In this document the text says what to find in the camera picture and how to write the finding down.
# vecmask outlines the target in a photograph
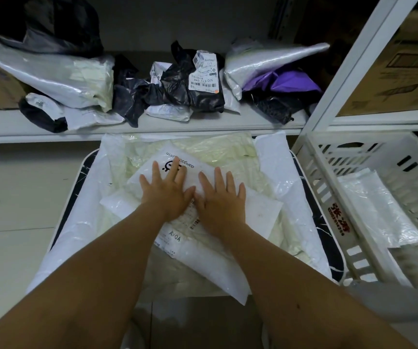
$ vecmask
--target tile floor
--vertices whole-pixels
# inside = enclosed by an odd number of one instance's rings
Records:
[[[24,295],[86,155],[99,142],[0,145],[0,317]],[[187,298],[139,304],[148,348],[262,348],[252,299]]]

